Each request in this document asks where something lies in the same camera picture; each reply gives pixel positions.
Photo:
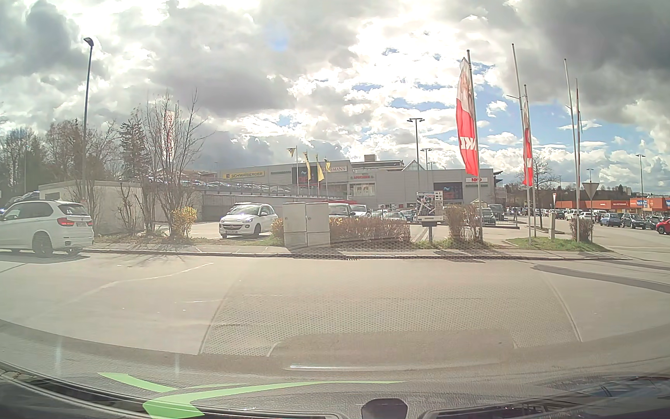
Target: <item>white suv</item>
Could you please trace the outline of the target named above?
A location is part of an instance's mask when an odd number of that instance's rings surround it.
[[[0,249],[32,250],[38,257],[77,254],[94,237],[92,217],[74,202],[22,201],[0,215]]]
[[[219,234],[222,239],[230,235],[251,235],[270,231],[278,216],[268,204],[245,202],[235,204],[219,222]]]

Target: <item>shopping center building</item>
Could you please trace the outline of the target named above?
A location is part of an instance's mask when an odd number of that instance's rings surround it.
[[[575,208],[574,201],[558,201],[557,208]],[[614,213],[666,214],[670,215],[670,197],[633,197],[629,200],[596,200],[580,202],[582,210],[607,210]]]
[[[309,186],[310,195],[336,197],[356,201],[369,208],[410,208],[415,205],[417,191],[444,191],[445,204],[469,204],[477,199],[477,179],[467,176],[464,169],[426,170],[414,160],[405,165],[403,160],[377,160],[369,154],[362,162],[330,161],[319,165],[323,181],[317,183],[317,166],[311,164],[311,179],[307,179],[306,163],[242,167],[219,171],[222,180],[246,180],[270,186]],[[492,168],[480,169],[482,201],[504,203],[505,190],[496,191],[501,182],[500,172]]]

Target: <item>car taillight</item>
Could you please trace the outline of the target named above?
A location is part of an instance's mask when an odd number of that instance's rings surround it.
[[[74,222],[66,217],[61,217],[57,219],[59,225],[63,225],[64,227],[71,227],[74,225]]]

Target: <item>gray building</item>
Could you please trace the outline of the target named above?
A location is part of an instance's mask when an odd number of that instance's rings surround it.
[[[405,166],[402,160],[377,160],[373,154],[362,162],[350,160],[319,162],[325,180],[319,183],[321,196],[340,197],[367,205],[369,208],[410,208],[417,191],[444,191],[447,204],[468,204],[477,199],[477,181],[464,169],[425,170],[413,160]],[[269,185],[309,185],[317,194],[316,163],[311,162],[311,179],[307,181],[306,163],[234,168],[219,171],[224,180],[247,180]],[[482,200],[495,203],[495,185],[499,181],[492,168],[480,169]]]

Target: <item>sidewalk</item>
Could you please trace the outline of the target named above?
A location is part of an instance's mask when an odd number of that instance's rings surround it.
[[[482,259],[482,260],[627,260],[619,253],[526,251],[516,249],[492,250],[343,250],[336,248],[305,248],[289,250],[278,246],[234,245],[173,245],[173,244],[122,244],[95,243],[85,253],[166,254],[182,256],[241,256],[288,257],[331,260],[353,259]]]

